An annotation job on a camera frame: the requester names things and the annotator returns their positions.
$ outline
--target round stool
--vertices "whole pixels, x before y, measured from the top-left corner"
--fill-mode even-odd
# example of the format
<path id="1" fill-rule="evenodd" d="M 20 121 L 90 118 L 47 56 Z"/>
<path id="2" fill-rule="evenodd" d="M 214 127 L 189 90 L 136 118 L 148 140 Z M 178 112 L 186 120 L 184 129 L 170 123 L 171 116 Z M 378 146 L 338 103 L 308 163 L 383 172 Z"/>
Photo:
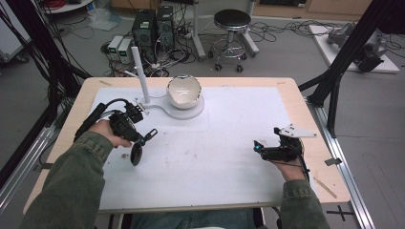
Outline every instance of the round stool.
<path id="1" fill-rule="evenodd" d="M 244 68 L 241 65 L 241 60 L 245 60 L 245 46 L 233 39 L 233 34 L 237 31 L 243 31 L 250 25 L 250 16 L 240 10 L 221 10 L 215 14 L 214 23 L 218 28 L 228 31 L 226 39 L 218 40 L 208 52 L 208 57 L 212 58 L 214 52 L 218 55 L 215 70 L 220 71 L 223 66 L 220 64 L 221 57 L 238 58 L 238 66 L 236 71 L 241 73 Z"/>

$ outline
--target green sleeve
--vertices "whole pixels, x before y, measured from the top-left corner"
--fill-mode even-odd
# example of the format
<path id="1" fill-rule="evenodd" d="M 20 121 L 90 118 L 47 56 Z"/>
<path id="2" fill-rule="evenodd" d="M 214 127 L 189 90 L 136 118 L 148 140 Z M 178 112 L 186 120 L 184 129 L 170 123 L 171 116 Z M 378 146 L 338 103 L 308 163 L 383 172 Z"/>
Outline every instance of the green sleeve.
<path id="1" fill-rule="evenodd" d="M 306 180 L 284 184 L 280 215 L 283 229 L 330 228 L 321 203 Z"/>
<path id="2" fill-rule="evenodd" d="M 94 228 L 113 144 L 86 132 L 52 166 L 20 228 Z"/>

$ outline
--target bowl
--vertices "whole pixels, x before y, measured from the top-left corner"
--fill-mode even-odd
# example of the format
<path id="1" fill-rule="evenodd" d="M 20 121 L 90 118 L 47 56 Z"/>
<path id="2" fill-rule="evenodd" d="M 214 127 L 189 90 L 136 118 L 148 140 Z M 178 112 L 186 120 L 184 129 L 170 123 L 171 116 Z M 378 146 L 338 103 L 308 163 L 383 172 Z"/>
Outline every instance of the bowl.
<path id="1" fill-rule="evenodd" d="M 191 75 L 173 77 L 167 85 L 170 103 L 179 109 L 190 109 L 197 105 L 202 87 L 197 78 Z"/>

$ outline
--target person's right hand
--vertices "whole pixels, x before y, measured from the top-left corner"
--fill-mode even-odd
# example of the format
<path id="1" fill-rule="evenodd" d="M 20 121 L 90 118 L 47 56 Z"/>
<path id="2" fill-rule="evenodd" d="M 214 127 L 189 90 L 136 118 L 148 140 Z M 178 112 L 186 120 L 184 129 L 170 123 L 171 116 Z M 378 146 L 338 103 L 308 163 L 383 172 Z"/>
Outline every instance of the person's right hand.
<path id="1" fill-rule="evenodd" d="M 107 139 L 113 143 L 114 147 L 123 146 L 125 148 L 129 148 L 132 145 L 129 140 L 125 140 L 120 136 L 114 135 L 113 130 L 110 127 L 110 121 L 108 120 L 99 120 L 89 129 L 89 131 L 96 132 L 107 137 Z"/>
<path id="2" fill-rule="evenodd" d="M 306 179 L 298 158 L 289 162 L 285 162 L 283 160 L 273 160 L 271 163 L 273 163 L 280 170 L 283 178 L 286 181 Z"/>

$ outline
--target floor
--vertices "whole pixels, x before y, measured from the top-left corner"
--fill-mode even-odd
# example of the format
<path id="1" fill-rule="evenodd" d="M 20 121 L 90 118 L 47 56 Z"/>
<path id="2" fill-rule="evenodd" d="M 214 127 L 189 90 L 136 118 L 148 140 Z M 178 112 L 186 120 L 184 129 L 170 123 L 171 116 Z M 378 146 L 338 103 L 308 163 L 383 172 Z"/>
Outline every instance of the floor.
<path id="1" fill-rule="evenodd" d="M 212 15 L 215 10 L 201 8 L 202 15 Z M 100 47 L 110 41 L 115 34 L 127 33 L 131 26 L 131 14 L 122 14 L 122 20 L 111 31 L 91 30 L 89 19 L 71 25 L 73 32 L 63 37 L 68 50 L 87 72 L 103 76 L 109 71 L 105 55 Z M 84 10 L 58 15 L 58 23 L 78 22 L 87 16 Z M 205 33 L 221 33 L 210 23 L 212 17 L 201 18 L 201 27 L 207 26 Z M 277 18 L 254 17 L 253 22 L 283 27 L 289 21 Z M 328 65 L 311 37 L 300 36 L 292 31 L 274 33 L 275 42 L 261 41 L 257 46 L 261 51 L 255 58 L 244 61 L 245 70 L 236 72 L 236 64 L 226 61 L 224 68 L 217 72 L 214 60 L 205 59 L 190 64 L 180 64 L 168 71 L 170 76 L 188 73 L 194 76 L 254 76 L 291 77 L 298 85 L 323 73 Z M 261 38 L 252 34 L 256 41 Z M 215 37 L 202 36 L 203 46 L 209 50 Z M 405 47 L 405 39 L 394 36 L 393 40 Z M 402 49 L 396 51 L 405 54 Z M 358 73 L 346 72 L 341 82 L 336 134 L 352 174 L 373 219 L 375 228 L 405 228 L 405 58 L 390 52 L 387 56 L 400 69 L 399 73 Z M 309 95 L 313 89 L 303 92 Z M 30 61 L 11 61 L 0 69 L 0 141 L 3 151 L 0 168 L 25 137 L 36 119 L 47 106 L 47 83 Z M 22 209 L 32 190 L 39 172 L 32 171 L 16 192 L 8 207 L 0 215 L 0 224 L 7 228 L 17 228 L 23 217 Z M 348 203 L 340 205 L 342 211 L 352 212 Z M 325 211 L 338 211 L 335 204 L 324 204 Z M 275 218 L 266 211 L 267 219 Z M 353 215 L 343 218 L 336 214 L 326 214 L 331 228 L 359 228 Z M 97 228 L 107 228 L 110 216 L 100 215 Z M 275 223 L 267 227 L 276 228 Z"/>

